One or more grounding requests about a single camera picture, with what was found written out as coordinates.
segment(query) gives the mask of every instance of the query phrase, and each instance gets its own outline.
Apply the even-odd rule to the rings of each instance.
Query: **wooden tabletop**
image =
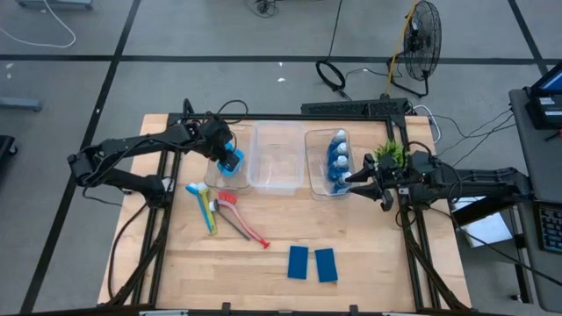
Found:
[[[140,133],[159,133],[165,129],[166,121],[167,115],[146,115]],[[387,140],[385,124],[379,122],[300,123],[305,131],[346,129],[357,166],[361,166],[365,153]],[[427,118],[407,117],[407,133],[410,140],[434,148]],[[155,153],[135,157],[132,172],[155,174],[159,156]],[[242,239],[220,217],[219,233],[209,235],[197,199],[184,188],[188,183],[203,181],[207,163],[205,157],[195,153],[182,159],[157,307],[220,309],[223,302],[230,302],[237,310],[348,311],[349,305],[358,305],[363,312],[415,310],[406,246],[401,228],[394,222],[396,207],[382,212],[379,203],[357,195],[342,200],[313,200],[305,168],[303,186],[293,196],[254,191],[239,195],[237,206],[244,218],[271,241],[270,247],[263,249],[255,241]],[[211,198],[217,196],[216,191],[210,194]],[[143,203],[140,194],[125,197],[116,232]],[[448,211],[444,201],[434,207]],[[144,211],[119,242],[113,291],[129,278],[139,262],[147,215],[148,211]],[[437,272],[459,300],[470,305],[450,219],[427,211],[425,222]],[[288,252],[293,245],[309,248],[307,280],[287,277]],[[337,283],[318,282],[313,251],[319,248],[334,249]],[[430,306],[426,277],[418,267],[425,306]],[[147,301],[151,276],[149,268],[141,301]],[[99,302],[108,300],[106,279],[107,272]]]

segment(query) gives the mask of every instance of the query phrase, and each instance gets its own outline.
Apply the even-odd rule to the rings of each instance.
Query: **white cable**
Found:
[[[72,30],[70,30],[70,28],[64,24],[64,22],[62,22],[59,17],[56,16],[56,14],[54,14],[53,10],[51,9],[51,6],[47,3],[47,0],[43,0],[43,3],[45,3],[45,6],[47,7],[47,9],[51,12],[51,14],[53,14],[53,17],[56,18],[57,21],[59,21],[59,23],[64,26],[65,29],[67,29],[70,34],[72,35],[72,41],[70,43],[68,43],[67,45],[55,45],[55,44],[42,44],[42,43],[33,43],[27,40],[23,40],[23,39],[18,39],[15,36],[9,34],[8,32],[6,32],[2,27],[0,27],[0,32],[6,34],[6,36],[8,36],[9,38],[16,40],[20,43],[23,44],[27,44],[27,45],[32,45],[32,46],[38,46],[38,47],[55,47],[55,48],[68,48],[71,47],[74,42],[76,42],[76,35],[74,34],[74,32],[72,32]]]
[[[441,128],[439,128],[439,125],[437,124],[436,118],[433,117],[433,114],[431,113],[431,110],[430,110],[427,106],[419,104],[419,105],[416,105],[416,106],[414,107],[414,110],[415,110],[416,108],[420,108],[420,107],[421,107],[421,108],[424,108],[425,111],[428,112],[429,118],[431,119],[431,121],[433,121],[433,124],[436,126],[436,130],[437,130],[437,139],[434,140],[434,142],[437,143],[437,142],[441,139]]]

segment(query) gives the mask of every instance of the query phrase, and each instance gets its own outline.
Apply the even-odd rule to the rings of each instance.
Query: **black stand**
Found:
[[[396,56],[394,56],[394,59],[395,59],[395,60],[398,60],[398,59],[400,58],[400,56],[403,56],[403,55],[404,55],[404,52],[398,53],[398,54],[396,54]],[[390,69],[390,64],[391,64],[392,60],[393,60],[393,59],[391,58],[389,61],[386,62],[386,66],[388,66],[388,71],[389,71],[389,72],[391,71],[391,69]],[[390,82],[393,84],[394,87],[397,87],[397,88],[400,88],[400,89],[402,89],[402,90],[404,90],[404,91],[410,92],[410,93],[412,93],[413,95],[415,95],[415,96],[417,96],[417,97],[425,97],[425,96],[427,96],[427,95],[429,94],[428,78],[429,78],[429,72],[423,71],[423,81],[425,82],[425,93],[416,92],[416,91],[414,91],[414,90],[411,90],[411,89],[409,89],[409,88],[404,87],[404,86],[401,85],[401,84],[397,84],[397,83],[394,81],[394,76],[391,78],[391,81],[390,81]]]

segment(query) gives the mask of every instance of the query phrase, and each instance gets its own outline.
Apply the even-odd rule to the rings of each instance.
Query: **plastic bin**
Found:
[[[237,193],[243,193],[249,188],[248,182],[248,166],[252,157],[251,139],[254,133],[253,126],[230,125],[230,131],[236,136],[237,147],[244,153],[244,161],[238,172],[233,176],[224,176],[220,173],[217,163],[211,162],[207,165],[205,174],[205,184],[210,188],[218,190],[236,190]]]
[[[338,129],[325,129],[309,131],[305,135],[306,165],[310,178],[311,195],[316,200],[333,198],[346,198],[349,193],[332,193],[334,183],[328,180],[328,146],[335,137]],[[345,131],[345,139],[349,149],[349,172],[355,173],[353,165],[352,145],[349,142],[349,133]]]
[[[260,193],[292,195],[302,186],[304,128],[298,122],[259,121],[254,125],[248,181]]]

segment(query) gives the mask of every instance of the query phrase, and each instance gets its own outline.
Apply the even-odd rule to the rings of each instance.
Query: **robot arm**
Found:
[[[90,188],[108,184],[119,189],[138,191],[147,200],[149,207],[163,207],[169,202],[166,194],[169,179],[161,179],[155,175],[137,176],[115,169],[119,161],[162,150],[177,150],[184,154],[195,151],[233,169],[238,158],[225,147],[232,138],[228,124],[212,116],[204,123],[187,121],[169,126],[162,133],[104,140],[96,146],[86,147],[79,153],[70,155],[68,164],[78,186]]]
[[[372,183],[352,187],[349,191],[373,200],[381,200],[383,211],[390,211],[393,197],[390,190],[399,190],[407,198],[407,206],[427,209],[441,198],[532,195],[526,175],[514,168],[496,170],[454,169],[435,156],[416,151],[407,156],[406,167],[396,164],[390,155],[375,162],[366,154],[363,168],[346,181]]]

